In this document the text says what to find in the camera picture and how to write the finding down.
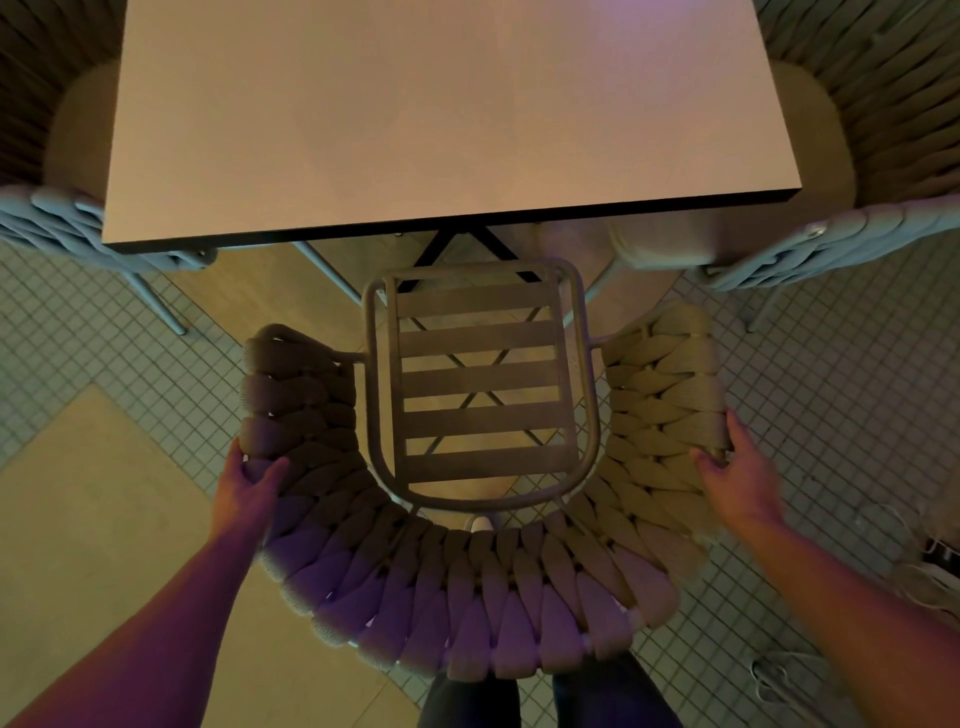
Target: jeans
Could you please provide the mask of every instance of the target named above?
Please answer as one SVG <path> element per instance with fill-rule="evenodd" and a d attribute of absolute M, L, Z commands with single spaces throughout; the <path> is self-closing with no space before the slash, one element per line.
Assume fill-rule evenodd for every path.
<path fill-rule="evenodd" d="M 606 662 L 588 657 L 577 672 L 555 675 L 553 699 L 559 728 L 682 728 L 657 686 L 632 654 Z M 440 674 L 426 696 L 419 728 L 519 728 L 516 680 L 490 675 L 458 683 Z"/>

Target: chair leg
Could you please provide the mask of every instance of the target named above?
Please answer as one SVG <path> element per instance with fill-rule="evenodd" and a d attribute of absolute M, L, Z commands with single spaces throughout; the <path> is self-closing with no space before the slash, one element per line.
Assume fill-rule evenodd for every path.
<path fill-rule="evenodd" d="M 130 288 L 136 291 L 137 295 L 154 310 L 157 316 L 163 319 L 163 323 L 170 327 L 177 336 L 183 336 L 186 328 L 181 324 L 167 304 L 160 300 L 160 296 L 150 287 L 150 283 L 144 280 L 138 273 L 124 273 L 123 277 L 127 279 Z"/>
<path fill-rule="evenodd" d="M 317 251 L 315 251 L 309 243 L 301 241 L 299 243 L 294 243 L 294 247 L 303 253 L 307 260 L 320 268 L 320 270 L 322 270 L 330 280 L 336 283 L 337 287 L 346 293 L 354 303 L 357 305 L 362 304 L 359 291 L 350 285 L 349 281 L 341 276 L 332 265 L 326 262 L 326 259 L 317 253 Z"/>
<path fill-rule="evenodd" d="M 756 332 L 760 324 L 763 323 L 763 320 L 767 317 L 770 311 L 773 310 L 774 303 L 777 302 L 777 299 L 780 297 L 782 292 L 783 286 L 778 285 L 767 294 L 766 299 L 760 305 L 760 310 L 754 315 L 754 318 L 748 319 L 746 322 L 744 322 L 747 331 L 750 333 Z"/>
<path fill-rule="evenodd" d="M 616 253 L 614 253 L 610 262 L 607 263 L 607 267 L 600 271 L 600 275 L 593 279 L 593 283 L 591 283 L 587 287 L 587 290 L 584 291 L 584 305 L 593 300 L 593 297 L 600 292 L 600 289 L 603 288 L 604 284 L 608 280 L 610 280 L 611 276 L 620 270 L 620 267 L 620 258 Z M 571 321 L 573 321 L 573 309 L 567 311 L 566 315 L 564 316 L 564 328 L 568 327 Z"/>

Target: white table top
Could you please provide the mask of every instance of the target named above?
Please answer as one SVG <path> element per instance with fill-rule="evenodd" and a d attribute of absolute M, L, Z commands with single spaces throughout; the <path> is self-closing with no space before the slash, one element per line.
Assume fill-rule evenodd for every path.
<path fill-rule="evenodd" d="M 750 0 L 130 0 L 104 238 L 222 247 L 799 187 Z"/>

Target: tiled floor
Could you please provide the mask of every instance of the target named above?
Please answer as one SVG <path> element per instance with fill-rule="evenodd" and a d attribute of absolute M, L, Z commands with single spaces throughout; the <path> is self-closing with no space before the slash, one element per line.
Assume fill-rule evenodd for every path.
<path fill-rule="evenodd" d="M 858 509 L 892 503 L 909 518 L 957 463 L 958 280 L 960 248 L 926 241 L 787 289 L 757 334 L 737 321 L 741 297 L 712 297 L 689 279 L 670 294 L 713 315 L 730 403 L 780 467 L 791 521 L 865 572 L 887 571 L 903 533 L 883 511 Z M 242 351 L 166 279 L 155 285 L 189 322 L 185 337 L 113 274 L 0 249 L 0 467 L 92 380 L 209 492 L 242 414 Z M 635 642 L 685 725 L 790 719 L 753 698 L 746 666 L 772 649 L 812 648 L 728 536 L 681 612 Z M 421 680 L 391 677 L 422 699 Z M 553 725 L 547 683 L 521 688 L 525 723 Z"/>

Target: hand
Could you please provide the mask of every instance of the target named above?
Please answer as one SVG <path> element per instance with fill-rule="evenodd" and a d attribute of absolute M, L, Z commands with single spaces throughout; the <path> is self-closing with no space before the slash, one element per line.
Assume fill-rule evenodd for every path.
<path fill-rule="evenodd" d="M 734 536 L 749 541 L 755 525 L 783 525 L 780 474 L 750 438 L 750 430 L 727 410 L 733 461 L 726 468 L 702 450 L 690 457 L 700 473 L 717 515 Z"/>
<path fill-rule="evenodd" d="M 250 482 L 243 472 L 240 441 L 234 439 L 217 483 L 217 493 L 213 497 L 208 542 L 244 548 L 252 558 L 270 525 L 276 505 L 276 491 L 289 467 L 290 461 L 281 457 L 259 482 Z"/>

